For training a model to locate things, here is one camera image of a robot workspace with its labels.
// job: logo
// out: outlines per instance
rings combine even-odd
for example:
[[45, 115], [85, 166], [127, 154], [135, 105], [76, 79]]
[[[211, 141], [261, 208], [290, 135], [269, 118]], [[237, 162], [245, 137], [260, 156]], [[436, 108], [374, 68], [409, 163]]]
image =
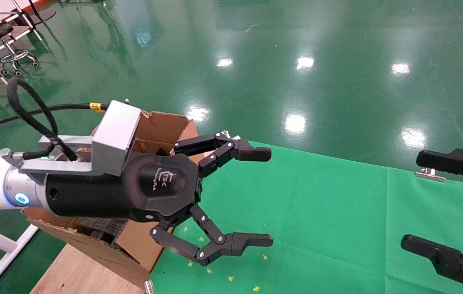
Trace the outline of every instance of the logo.
[[154, 177], [154, 186], [152, 188], [152, 191], [155, 191], [157, 189], [157, 183], [161, 183], [161, 187], [166, 187], [166, 183], [171, 183], [172, 179], [174, 178], [174, 173], [171, 171], [161, 171], [162, 167], [158, 168], [157, 171], [155, 172], [155, 177]]

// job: metal clip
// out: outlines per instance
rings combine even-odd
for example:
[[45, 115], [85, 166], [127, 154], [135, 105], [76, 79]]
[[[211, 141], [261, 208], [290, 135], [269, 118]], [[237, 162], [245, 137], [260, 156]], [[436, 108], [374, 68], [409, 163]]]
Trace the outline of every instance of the metal clip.
[[441, 183], [446, 182], [446, 178], [436, 175], [435, 169], [430, 169], [429, 167], [417, 171], [415, 175], [419, 178], [431, 179]]

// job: green floor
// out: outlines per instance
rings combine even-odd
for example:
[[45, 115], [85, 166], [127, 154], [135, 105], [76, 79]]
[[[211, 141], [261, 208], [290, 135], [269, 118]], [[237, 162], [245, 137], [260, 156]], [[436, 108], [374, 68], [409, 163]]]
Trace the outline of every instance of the green floor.
[[[201, 134], [227, 129], [411, 171], [423, 148], [463, 148], [463, 0], [51, 7], [57, 15], [38, 27], [45, 41], [16, 43], [39, 57], [41, 68], [27, 65], [23, 77], [49, 105], [129, 98], [146, 110], [188, 115]], [[0, 85], [0, 119], [12, 114], [4, 93]], [[100, 119], [93, 111], [55, 116], [62, 134], [89, 134]], [[38, 137], [11, 123], [0, 128], [0, 148], [36, 150]], [[15, 238], [25, 227], [17, 212], [0, 212], [0, 232]], [[0, 292], [29, 292], [62, 246], [39, 233]]]

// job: cardboard flap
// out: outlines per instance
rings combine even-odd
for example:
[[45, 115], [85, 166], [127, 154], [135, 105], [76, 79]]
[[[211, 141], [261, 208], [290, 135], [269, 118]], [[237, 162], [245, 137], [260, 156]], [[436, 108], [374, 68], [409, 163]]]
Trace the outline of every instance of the cardboard flap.
[[30, 222], [42, 221], [48, 224], [52, 224], [56, 227], [63, 227], [67, 229], [73, 218], [64, 218], [62, 216], [53, 216], [49, 214], [43, 207], [28, 207], [21, 210], [21, 213], [28, 217]]
[[179, 134], [188, 125], [186, 117], [165, 112], [154, 111], [148, 119], [142, 115], [136, 130], [136, 137], [143, 140], [152, 140], [174, 144], [179, 140]]
[[93, 260], [109, 268], [119, 276], [134, 285], [144, 288], [144, 282], [149, 278], [149, 270], [142, 268], [137, 262], [124, 253], [114, 250], [107, 243], [96, 238], [77, 233], [74, 229], [63, 229], [44, 221], [29, 220], [30, 223], [43, 231], [76, 247]]
[[162, 246], [150, 236], [150, 230], [156, 225], [157, 222], [142, 223], [129, 220], [116, 240], [119, 246], [150, 272], [162, 251]]

